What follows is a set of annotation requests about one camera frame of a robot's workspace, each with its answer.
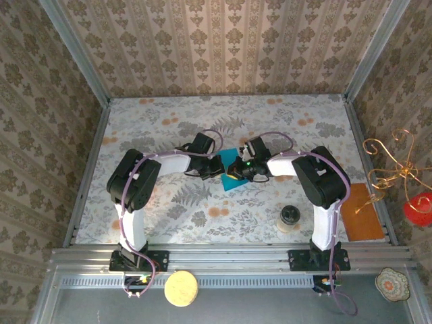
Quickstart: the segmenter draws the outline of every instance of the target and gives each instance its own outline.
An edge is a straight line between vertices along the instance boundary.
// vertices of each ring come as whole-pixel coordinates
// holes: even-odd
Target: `black mounting plate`
[[[164,250],[150,250],[146,252],[148,256],[153,261],[156,261],[160,265],[160,268],[156,265],[156,272],[167,272],[169,264],[169,251]],[[151,266],[148,262],[144,262],[143,266],[137,268],[133,266],[128,260],[126,260],[120,251],[113,251],[111,254],[111,260],[109,261],[110,271],[130,271],[130,272],[151,272]]]
[[[351,270],[347,250],[335,249],[333,261],[339,266],[341,271]],[[290,271],[329,271],[328,261],[319,266],[311,262],[310,250],[289,250],[288,262],[290,263]]]

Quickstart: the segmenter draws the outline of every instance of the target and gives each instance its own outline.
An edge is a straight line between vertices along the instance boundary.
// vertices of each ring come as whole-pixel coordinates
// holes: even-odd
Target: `red ball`
[[[428,211],[431,208],[432,204],[432,192],[423,192],[418,194],[417,196],[410,199],[412,206],[416,207],[419,211]],[[428,226],[432,223],[432,211],[428,213],[419,213],[415,211],[408,202],[405,202],[404,205],[404,213],[406,218],[408,218],[411,222],[419,226]]]

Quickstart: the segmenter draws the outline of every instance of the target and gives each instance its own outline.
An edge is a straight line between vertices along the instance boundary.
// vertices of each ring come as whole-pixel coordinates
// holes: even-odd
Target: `blue block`
[[[221,155],[223,166],[225,167],[225,170],[228,169],[228,167],[236,160],[236,157],[238,157],[238,151],[236,148],[231,148],[229,150],[223,150],[218,152],[219,155]],[[247,184],[248,180],[235,180],[233,178],[228,177],[226,174],[222,174],[222,184],[223,189],[225,191],[231,190],[233,188],[236,188],[238,186],[241,186],[242,184]]]

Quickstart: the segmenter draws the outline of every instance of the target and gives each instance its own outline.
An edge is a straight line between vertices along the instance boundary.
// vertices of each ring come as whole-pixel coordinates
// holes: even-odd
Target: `small dish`
[[[384,268],[375,278],[375,285],[381,295],[390,302],[398,302],[410,298],[408,278],[392,268]]]

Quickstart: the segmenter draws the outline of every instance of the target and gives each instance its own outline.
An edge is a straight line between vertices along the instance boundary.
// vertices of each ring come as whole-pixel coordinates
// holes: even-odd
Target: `orange cutting board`
[[[356,214],[356,210],[369,200],[366,184],[352,184],[350,198],[341,208],[346,234],[350,242],[384,238],[375,209],[369,204]]]

